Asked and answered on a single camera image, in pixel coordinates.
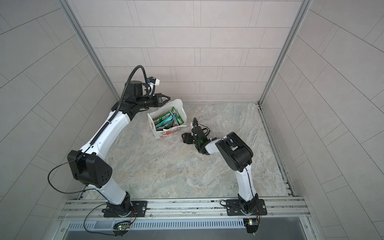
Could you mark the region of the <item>white floral paper bag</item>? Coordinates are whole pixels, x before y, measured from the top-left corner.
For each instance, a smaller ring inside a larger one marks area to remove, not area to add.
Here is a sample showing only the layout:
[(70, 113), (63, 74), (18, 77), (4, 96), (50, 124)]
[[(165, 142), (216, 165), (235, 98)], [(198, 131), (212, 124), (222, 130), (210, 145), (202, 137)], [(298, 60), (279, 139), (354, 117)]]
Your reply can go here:
[(159, 110), (148, 114), (148, 120), (156, 139), (170, 135), (186, 126), (187, 115), (183, 102), (176, 99), (167, 103)]

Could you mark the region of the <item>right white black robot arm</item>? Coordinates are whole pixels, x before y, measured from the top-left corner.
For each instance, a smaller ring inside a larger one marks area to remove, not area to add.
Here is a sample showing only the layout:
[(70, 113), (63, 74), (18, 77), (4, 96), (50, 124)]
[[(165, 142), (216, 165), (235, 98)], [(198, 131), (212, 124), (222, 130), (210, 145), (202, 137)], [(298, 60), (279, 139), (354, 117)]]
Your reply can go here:
[(191, 132), (182, 134), (183, 143), (194, 145), (203, 155), (220, 153), (227, 165), (235, 172), (238, 182), (238, 206), (245, 215), (265, 216), (267, 214), (265, 202), (259, 198), (252, 180), (251, 148), (234, 132), (222, 138), (209, 139), (211, 130), (199, 125), (196, 118), (191, 123)]

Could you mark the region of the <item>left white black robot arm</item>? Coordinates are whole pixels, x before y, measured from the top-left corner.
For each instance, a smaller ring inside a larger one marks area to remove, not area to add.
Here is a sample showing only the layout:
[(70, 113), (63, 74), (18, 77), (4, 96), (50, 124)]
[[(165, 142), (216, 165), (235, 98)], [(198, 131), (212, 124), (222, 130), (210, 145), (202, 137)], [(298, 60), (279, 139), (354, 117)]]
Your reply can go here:
[(162, 107), (170, 97), (156, 94), (160, 80), (150, 77), (144, 83), (132, 81), (126, 84), (126, 93), (116, 102), (99, 131), (79, 151), (67, 156), (73, 177), (91, 190), (99, 192), (106, 200), (104, 216), (126, 217), (135, 214), (130, 194), (113, 179), (113, 169), (105, 157), (117, 136), (139, 113), (149, 108)]

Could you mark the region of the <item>green candy bag in bag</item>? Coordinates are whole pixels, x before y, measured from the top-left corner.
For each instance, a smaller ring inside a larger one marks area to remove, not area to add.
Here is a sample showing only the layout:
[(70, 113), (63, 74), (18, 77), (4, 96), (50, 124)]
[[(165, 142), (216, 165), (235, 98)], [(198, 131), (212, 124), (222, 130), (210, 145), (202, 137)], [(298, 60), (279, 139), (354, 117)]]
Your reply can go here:
[(179, 127), (184, 124), (183, 119), (177, 112), (175, 107), (172, 107), (170, 111), (153, 119), (156, 131), (168, 130), (173, 127)]

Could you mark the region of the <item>right circuit board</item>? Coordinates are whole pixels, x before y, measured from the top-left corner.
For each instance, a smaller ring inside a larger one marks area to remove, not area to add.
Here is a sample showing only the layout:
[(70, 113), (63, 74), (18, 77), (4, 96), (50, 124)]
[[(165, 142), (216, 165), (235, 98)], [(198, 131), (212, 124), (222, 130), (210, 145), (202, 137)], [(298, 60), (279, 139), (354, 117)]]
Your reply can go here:
[(259, 230), (259, 219), (243, 219), (243, 222), (248, 234), (255, 234)]

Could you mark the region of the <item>circuit board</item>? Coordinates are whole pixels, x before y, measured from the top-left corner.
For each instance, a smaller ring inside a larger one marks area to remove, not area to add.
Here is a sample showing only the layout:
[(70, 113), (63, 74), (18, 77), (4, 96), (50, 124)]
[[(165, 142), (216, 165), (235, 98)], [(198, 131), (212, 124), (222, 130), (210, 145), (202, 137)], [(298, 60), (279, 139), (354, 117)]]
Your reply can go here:
[(243, 219), (243, 222), (248, 234), (255, 234), (259, 230), (259, 219)]
[(118, 222), (113, 226), (114, 231), (128, 231), (130, 228), (131, 221)]

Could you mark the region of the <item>left circuit board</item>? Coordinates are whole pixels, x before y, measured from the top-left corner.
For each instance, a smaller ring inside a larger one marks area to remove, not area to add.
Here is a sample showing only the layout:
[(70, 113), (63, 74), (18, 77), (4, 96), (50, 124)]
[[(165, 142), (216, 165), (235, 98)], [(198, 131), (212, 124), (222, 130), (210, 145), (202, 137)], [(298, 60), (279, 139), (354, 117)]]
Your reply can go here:
[(113, 226), (114, 231), (128, 231), (130, 228), (131, 221), (118, 222)]

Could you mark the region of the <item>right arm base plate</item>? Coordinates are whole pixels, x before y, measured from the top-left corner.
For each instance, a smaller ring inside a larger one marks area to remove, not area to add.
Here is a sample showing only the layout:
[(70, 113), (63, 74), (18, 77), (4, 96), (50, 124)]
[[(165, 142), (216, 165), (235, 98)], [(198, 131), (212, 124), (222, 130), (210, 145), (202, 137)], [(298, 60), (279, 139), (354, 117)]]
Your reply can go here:
[(228, 216), (266, 216), (268, 214), (265, 201), (258, 199), (256, 206), (252, 207), (250, 212), (245, 211), (245, 207), (242, 206), (239, 199), (224, 200), (225, 208)]

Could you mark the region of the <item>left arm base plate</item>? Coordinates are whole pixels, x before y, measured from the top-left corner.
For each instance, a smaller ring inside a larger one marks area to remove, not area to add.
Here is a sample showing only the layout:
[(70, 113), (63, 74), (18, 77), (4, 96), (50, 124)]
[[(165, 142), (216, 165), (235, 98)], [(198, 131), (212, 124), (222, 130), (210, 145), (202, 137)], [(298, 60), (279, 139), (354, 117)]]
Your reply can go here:
[(107, 203), (107, 207), (102, 210), (104, 218), (128, 218), (144, 217), (146, 214), (147, 201), (123, 201), (120, 205)]

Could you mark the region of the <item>aluminium mounting rail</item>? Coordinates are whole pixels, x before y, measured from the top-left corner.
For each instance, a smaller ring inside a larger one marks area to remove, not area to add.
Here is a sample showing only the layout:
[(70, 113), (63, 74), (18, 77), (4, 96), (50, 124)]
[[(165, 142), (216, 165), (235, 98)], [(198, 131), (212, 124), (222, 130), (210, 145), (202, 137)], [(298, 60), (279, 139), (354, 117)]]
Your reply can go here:
[[(224, 200), (220, 198), (198, 199), (147, 199), (148, 206), (144, 217), (138, 220), (160, 219), (219, 219), (219, 218), (284, 218), (309, 217), (310, 211), (302, 197), (262, 197), (265, 201), (266, 216), (228, 216)], [(60, 221), (103, 220), (102, 209), (106, 208), (103, 200), (67, 201), (59, 213)]]

